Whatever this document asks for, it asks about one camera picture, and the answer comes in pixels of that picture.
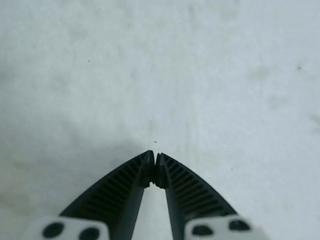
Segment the mounting hole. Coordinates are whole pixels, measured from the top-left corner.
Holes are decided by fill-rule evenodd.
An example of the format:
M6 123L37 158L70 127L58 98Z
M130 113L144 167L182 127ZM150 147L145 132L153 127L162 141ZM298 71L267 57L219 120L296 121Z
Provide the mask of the mounting hole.
M192 234L195 236L213 235L214 231L207 225L196 225L193 227Z
M229 229L231 231L249 231L250 226L243 220L232 220L229 223Z
M42 235L46 239L58 237L64 230L65 225L62 222L53 222L45 227Z
M100 232L96 227L88 227L83 230L79 235L79 240L97 240Z

